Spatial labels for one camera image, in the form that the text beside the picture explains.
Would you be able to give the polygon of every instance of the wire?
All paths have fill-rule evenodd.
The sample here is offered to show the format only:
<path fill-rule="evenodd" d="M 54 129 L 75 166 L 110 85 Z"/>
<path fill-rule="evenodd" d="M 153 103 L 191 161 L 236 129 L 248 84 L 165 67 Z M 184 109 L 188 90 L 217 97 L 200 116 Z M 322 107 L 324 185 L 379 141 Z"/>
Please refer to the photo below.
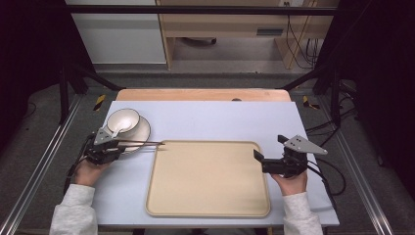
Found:
<path fill-rule="evenodd" d="M 289 42 L 288 42 L 288 29 L 290 28 L 291 23 L 290 23 L 290 16 L 287 16 L 287 17 L 288 17 L 288 22 L 287 22 L 287 30 L 286 30 L 286 43 L 287 43 L 287 47 L 288 47 L 289 51 L 291 52 L 291 54 L 292 54 L 292 56 L 293 56 L 293 58 L 294 58 L 294 61 L 296 61 L 296 64 L 297 64 L 297 66 L 298 66 L 299 68 L 301 68 L 301 69 L 312 69 L 312 68 L 307 68 L 307 67 L 303 67 L 303 66 L 301 66 L 301 65 L 300 65 L 300 63 L 297 61 L 297 58 L 296 58 L 296 56 L 294 55 L 293 50 L 291 50 L 290 44 L 289 44 Z"/>
<path fill-rule="evenodd" d="M 316 159 L 318 162 L 323 163 L 325 165 L 329 165 L 331 168 L 333 168 L 338 174 L 339 176 L 342 178 L 342 183 L 343 183 L 343 187 L 342 189 L 337 192 L 337 193 L 332 193 L 333 196 L 339 196 L 342 195 L 342 193 L 346 190 L 346 178 L 345 176 L 342 174 L 342 172 L 333 164 L 330 164 L 329 162 L 325 161 L 325 160 L 321 160 L 321 159 Z"/>
<path fill-rule="evenodd" d="M 327 131 L 327 132 L 324 132 L 324 133 L 309 134 L 308 136 L 326 135 L 326 134 L 331 134 L 331 133 L 333 133 L 333 131 L 334 131 L 334 130 L 332 130 L 332 131 Z"/>
<path fill-rule="evenodd" d="M 336 134 L 336 132 L 339 130 L 339 128 L 338 127 L 336 127 L 336 129 L 330 134 L 330 136 L 329 137 L 327 137 L 327 139 L 323 142 L 323 143 L 321 143 L 319 146 L 320 147 L 323 147 L 327 142 L 329 142 L 329 140 Z"/>
<path fill-rule="evenodd" d="M 29 105 L 31 105 L 31 106 L 33 106 L 33 110 L 30 112 L 30 114 L 25 115 L 25 116 L 23 117 L 23 119 L 25 119 L 25 118 L 29 118 L 31 115 L 33 115 L 33 114 L 34 114 L 34 112 L 35 112 L 35 111 L 36 111 L 36 109 L 37 109 L 37 106 L 36 106 L 34 103 L 29 102 L 28 104 L 29 104 Z"/>
<path fill-rule="evenodd" d="M 343 119 L 347 118 L 347 117 L 348 117 L 348 114 L 352 113 L 353 111 L 355 111 L 355 108 L 351 108 L 351 109 L 349 109 L 348 111 L 346 111 L 346 112 L 342 113 L 342 114 L 341 114 L 341 118 L 343 118 Z M 331 123 L 333 123 L 333 122 L 334 122 L 333 120 L 329 120 L 329 121 L 324 122 L 324 123 L 322 123 L 322 124 L 319 124 L 319 125 L 317 125 L 317 126 L 310 127 L 310 128 L 308 128 L 308 129 L 306 129 L 306 130 L 305 130 L 305 132 L 307 132 L 307 133 L 314 132 L 314 131 L 316 131 L 316 130 L 322 129 L 322 128 L 324 128 L 324 127 L 326 127 L 326 126 L 330 125 L 330 124 L 331 124 Z"/>
<path fill-rule="evenodd" d="M 309 19 L 309 17 L 310 16 L 307 16 L 306 17 L 306 19 L 305 19 L 305 22 L 307 22 L 308 21 L 308 19 Z M 295 56 L 295 54 L 294 54 L 294 52 L 292 51 L 292 49 L 291 49 L 291 47 L 290 47 L 290 45 L 289 45 L 289 42 L 288 42 L 288 31 L 290 31 L 291 32 L 291 34 L 293 35 L 293 37 L 294 37 L 294 39 L 295 39 L 295 41 L 296 41 L 296 43 L 297 43 L 297 46 L 298 46 L 298 48 L 299 48 L 299 50 L 300 50 L 300 52 L 301 52 L 301 54 L 302 54 L 302 57 L 305 59 L 305 61 L 309 64 L 309 65 L 311 65 L 311 67 L 310 68 L 307 68 L 307 67 L 303 67 L 303 66 L 301 66 L 300 65 L 300 63 L 297 61 L 297 58 L 296 58 L 296 56 Z M 304 31 L 305 31 L 305 24 L 304 24 L 304 26 L 302 27 L 302 31 L 301 31 L 301 35 L 304 33 Z M 300 46 L 300 41 L 297 39 L 297 37 L 296 37 L 296 34 L 294 33 L 294 30 L 293 30 L 293 28 L 292 28 L 292 26 L 291 26 L 291 18 L 290 18 L 290 15 L 287 15 L 287 30 L 286 30 L 286 43 L 287 43 L 287 47 L 288 47 L 288 49 L 290 50 L 290 52 L 291 52 L 291 54 L 293 55 L 293 58 L 294 58 L 294 60 L 296 61 L 296 64 L 297 64 L 297 66 L 299 66 L 300 68 L 302 68 L 302 69 L 314 69 L 314 67 L 315 67 L 315 63 L 316 63 L 316 55 L 317 55 L 317 49 L 318 49 L 318 47 L 317 47 L 317 43 L 315 43 L 314 44 L 314 51 L 313 51 L 313 58 L 310 60 L 310 59 L 308 59 L 308 57 L 307 56 L 305 56 L 304 55 L 304 53 L 302 52 L 302 49 L 301 49 L 301 46 Z"/>
<path fill-rule="evenodd" d="M 324 177 L 324 175 L 321 172 L 317 171 L 315 168 L 313 168 L 309 165 L 307 165 L 307 168 L 321 177 L 321 181 L 323 182 L 324 187 L 326 188 L 326 192 L 327 192 L 327 195 L 329 196 L 330 202 L 332 203 L 332 206 L 333 206 L 334 210 L 336 211 L 337 210 L 337 204 L 336 204 L 335 199 L 333 198 L 333 194 L 331 192 L 331 189 L 329 187 L 329 182 L 327 181 L 326 177 Z"/>

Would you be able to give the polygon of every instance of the black mount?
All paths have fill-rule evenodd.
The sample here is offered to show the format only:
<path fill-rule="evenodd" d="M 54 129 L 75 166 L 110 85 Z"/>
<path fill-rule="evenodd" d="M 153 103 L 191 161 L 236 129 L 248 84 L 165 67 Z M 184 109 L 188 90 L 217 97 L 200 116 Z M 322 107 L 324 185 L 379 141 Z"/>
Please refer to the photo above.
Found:
<path fill-rule="evenodd" d="M 254 150 L 254 157 L 261 163 L 264 173 L 282 174 L 285 178 L 290 178 L 307 169 L 307 153 L 327 154 L 327 151 L 300 136 L 288 139 L 278 135 L 278 142 L 285 146 L 282 159 L 266 159 L 263 154 Z"/>

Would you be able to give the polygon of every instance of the metal frame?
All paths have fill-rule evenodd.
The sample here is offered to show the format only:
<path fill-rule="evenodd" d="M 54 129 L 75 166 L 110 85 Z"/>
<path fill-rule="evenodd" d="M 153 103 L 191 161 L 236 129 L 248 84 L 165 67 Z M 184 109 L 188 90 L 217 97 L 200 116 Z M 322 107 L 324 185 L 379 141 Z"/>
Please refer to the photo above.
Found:
<path fill-rule="evenodd" d="M 329 111 L 329 102 L 327 101 L 326 97 L 317 96 L 319 103 L 321 104 L 322 110 L 326 115 L 327 119 L 330 119 L 330 111 Z M 367 212 L 372 220 L 372 223 L 378 232 L 378 234 L 382 235 L 392 235 L 393 231 L 391 225 L 386 218 L 381 205 L 379 204 L 378 200 L 376 199 L 375 194 L 370 187 L 369 182 L 366 180 L 366 177 L 363 174 L 362 169 L 360 168 L 359 164 L 357 163 L 352 150 L 348 146 L 345 137 L 343 136 L 342 131 L 339 129 L 335 135 L 336 140 L 339 145 L 339 149 L 342 151 L 342 157 L 346 163 L 346 167 L 350 172 L 350 176 L 356 186 L 357 192 L 360 195 L 360 198 L 366 207 Z"/>
<path fill-rule="evenodd" d="M 82 95 L 75 95 L 71 107 L 70 113 L 66 121 L 58 126 L 51 142 L 49 143 L 46 151 L 44 152 L 42 158 L 39 161 L 36 169 L 34 170 L 33 174 L 31 175 L 30 179 L 27 181 L 18 201 L 15 203 L 12 211 L 7 216 L 6 220 L 3 221 L 0 227 L 0 234 L 14 234 L 18 229 L 20 222 L 26 212 L 27 208 L 29 207 L 31 200 L 33 199 L 37 189 L 42 182 L 46 171 L 55 157 L 56 152 L 59 149 L 59 146 L 64 139 L 70 124 L 79 108 L 80 102 L 82 100 Z"/>

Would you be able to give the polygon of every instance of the white plate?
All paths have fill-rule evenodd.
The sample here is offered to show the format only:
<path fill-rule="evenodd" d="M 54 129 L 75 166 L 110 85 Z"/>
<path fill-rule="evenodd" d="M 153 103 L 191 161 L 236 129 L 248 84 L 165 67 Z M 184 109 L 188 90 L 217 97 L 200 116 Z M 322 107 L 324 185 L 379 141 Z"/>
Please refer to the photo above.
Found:
<path fill-rule="evenodd" d="M 106 126 L 104 128 L 111 133 L 111 131 Z M 150 132 L 151 132 L 151 127 L 150 127 L 149 122 L 144 117 L 140 117 L 137 130 L 131 137 L 128 137 L 127 139 L 135 140 L 135 141 L 147 141 L 150 137 Z M 118 145 L 127 145 L 127 146 L 129 145 L 137 146 L 137 145 L 142 145 L 142 144 L 143 143 L 131 143 L 131 142 L 119 142 L 118 143 Z M 126 148 L 123 154 L 130 154 L 130 153 L 137 151 L 138 149 L 140 149 L 140 147 Z"/>

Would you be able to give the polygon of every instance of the wooden tray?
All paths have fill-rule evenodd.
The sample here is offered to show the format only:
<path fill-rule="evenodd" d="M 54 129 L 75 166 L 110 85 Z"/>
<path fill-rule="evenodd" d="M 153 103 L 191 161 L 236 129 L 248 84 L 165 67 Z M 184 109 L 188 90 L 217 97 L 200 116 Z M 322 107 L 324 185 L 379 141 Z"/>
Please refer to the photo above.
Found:
<path fill-rule="evenodd" d="M 254 142 L 163 141 L 146 209 L 154 216 L 266 216 L 266 178 Z"/>

